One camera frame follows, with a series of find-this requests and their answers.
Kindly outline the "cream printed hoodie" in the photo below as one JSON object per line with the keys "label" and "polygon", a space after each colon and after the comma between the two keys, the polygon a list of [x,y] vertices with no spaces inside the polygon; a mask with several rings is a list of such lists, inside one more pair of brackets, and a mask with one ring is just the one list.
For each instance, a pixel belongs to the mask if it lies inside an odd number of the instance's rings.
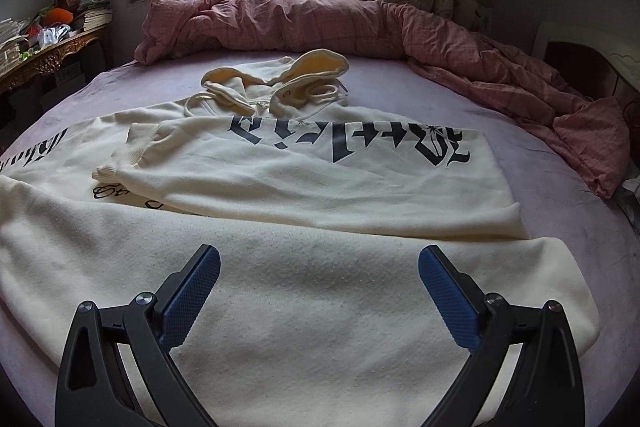
{"label": "cream printed hoodie", "polygon": [[82,300],[128,303],[198,247],[221,274],[179,369],[223,426],[416,426],[456,377],[418,274],[442,248],[511,303],[562,303],[579,351],[600,332],[566,245],[528,234],[485,135],[322,95],[286,106],[270,69],[74,124],[1,168],[1,298],[62,358]]}

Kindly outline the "pink quilted duvet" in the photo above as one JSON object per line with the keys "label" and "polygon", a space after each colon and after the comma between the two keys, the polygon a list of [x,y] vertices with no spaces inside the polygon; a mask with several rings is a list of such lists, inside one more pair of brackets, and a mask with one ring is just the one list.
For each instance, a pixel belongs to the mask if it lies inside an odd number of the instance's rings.
{"label": "pink quilted duvet", "polygon": [[538,58],[410,4],[363,0],[152,0],[134,58],[198,51],[337,53],[408,60],[420,76],[515,120],[608,199],[630,159],[614,98],[591,101]]}

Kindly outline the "ornate wooden side table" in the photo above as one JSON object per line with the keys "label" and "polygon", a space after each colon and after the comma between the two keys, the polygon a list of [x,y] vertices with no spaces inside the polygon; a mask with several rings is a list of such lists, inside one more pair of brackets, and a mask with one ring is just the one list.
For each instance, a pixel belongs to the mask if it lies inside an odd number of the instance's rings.
{"label": "ornate wooden side table", "polygon": [[111,27],[50,46],[1,76],[1,150],[44,113],[113,66]]}

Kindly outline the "white wooden headboard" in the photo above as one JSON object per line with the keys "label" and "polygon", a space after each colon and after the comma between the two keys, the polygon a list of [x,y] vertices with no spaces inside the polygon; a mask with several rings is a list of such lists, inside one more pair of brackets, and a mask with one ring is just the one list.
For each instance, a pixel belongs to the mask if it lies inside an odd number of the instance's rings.
{"label": "white wooden headboard", "polygon": [[612,96],[631,114],[639,113],[639,45],[600,30],[543,22],[533,56],[555,68],[586,98]]}

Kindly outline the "white plastic bag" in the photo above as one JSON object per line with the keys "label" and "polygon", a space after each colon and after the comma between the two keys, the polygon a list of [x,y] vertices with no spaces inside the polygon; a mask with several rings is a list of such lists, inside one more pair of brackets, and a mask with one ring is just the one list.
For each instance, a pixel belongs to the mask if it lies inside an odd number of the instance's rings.
{"label": "white plastic bag", "polygon": [[40,49],[55,46],[70,32],[67,24],[55,24],[42,28],[37,35],[37,42]]}

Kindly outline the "orange plush toy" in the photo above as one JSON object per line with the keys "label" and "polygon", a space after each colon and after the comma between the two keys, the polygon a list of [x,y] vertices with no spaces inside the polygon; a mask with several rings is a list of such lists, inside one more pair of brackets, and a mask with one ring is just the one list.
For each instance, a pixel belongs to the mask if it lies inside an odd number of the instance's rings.
{"label": "orange plush toy", "polygon": [[62,8],[53,8],[43,17],[42,24],[44,27],[55,25],[69,25],[74,20],[74,14],[69,10]]}

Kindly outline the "stack of books on table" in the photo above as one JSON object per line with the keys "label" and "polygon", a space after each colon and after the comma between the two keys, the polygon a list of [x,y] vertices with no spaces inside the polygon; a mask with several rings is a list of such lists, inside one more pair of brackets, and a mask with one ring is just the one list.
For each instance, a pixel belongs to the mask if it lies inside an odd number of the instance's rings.
{"label": "stack of books on table", "polygon": [[108,6],[86,9],[76,18],[76,25],[82,31],[90,31],[111,23],[113,10]]}

